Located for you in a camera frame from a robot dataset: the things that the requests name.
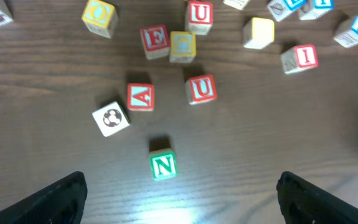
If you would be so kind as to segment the green N block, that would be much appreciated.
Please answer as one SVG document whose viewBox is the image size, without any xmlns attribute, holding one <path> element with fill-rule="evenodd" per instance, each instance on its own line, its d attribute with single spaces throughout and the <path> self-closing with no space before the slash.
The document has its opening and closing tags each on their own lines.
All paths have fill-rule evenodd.
<svg viewBox="0 0 358 224">
<path fill-rule="evenodd" d="M 165 180 L 177 176 L 176 156 L 172 149 L 152 151 L 149 160 L 154 180 Z"/>
</svg>

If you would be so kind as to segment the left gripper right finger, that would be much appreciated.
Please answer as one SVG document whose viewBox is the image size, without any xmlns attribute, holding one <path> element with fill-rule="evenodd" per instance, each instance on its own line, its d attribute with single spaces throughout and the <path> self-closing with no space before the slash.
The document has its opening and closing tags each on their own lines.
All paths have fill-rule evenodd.
<svg viewBox="0 0 358 224">
<path fill-rule="evenodd" d="M 358 208 L 292 172 L 281 174 L 276 190 L 287 224 L 358 224 Z"/>
</svg>

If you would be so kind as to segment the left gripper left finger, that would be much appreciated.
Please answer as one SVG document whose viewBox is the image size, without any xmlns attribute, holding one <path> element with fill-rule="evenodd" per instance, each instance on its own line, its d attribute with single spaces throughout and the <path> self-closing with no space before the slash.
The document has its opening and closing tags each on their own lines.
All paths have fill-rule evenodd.
<svg viewBox="0 0 358 224">
<path fill-rule="evenodd" d="M 83 172 L 75 171 L 44 189 L 0 211 L 0 223 L 79 224 L 87 184 Z"/>
</svg>

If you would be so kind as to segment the red E block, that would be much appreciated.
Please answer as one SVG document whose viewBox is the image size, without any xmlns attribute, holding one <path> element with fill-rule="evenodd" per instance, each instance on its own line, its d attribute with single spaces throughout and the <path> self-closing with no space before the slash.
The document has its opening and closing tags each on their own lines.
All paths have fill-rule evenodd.
<svg viewBox="0 0 358 224">
<path fill-rule="evenodd" d="M 171 48 L 164 24 L 145 27 L 140 30 L 141 43 L 148 60 L 167 57 Z"/>
</svg>

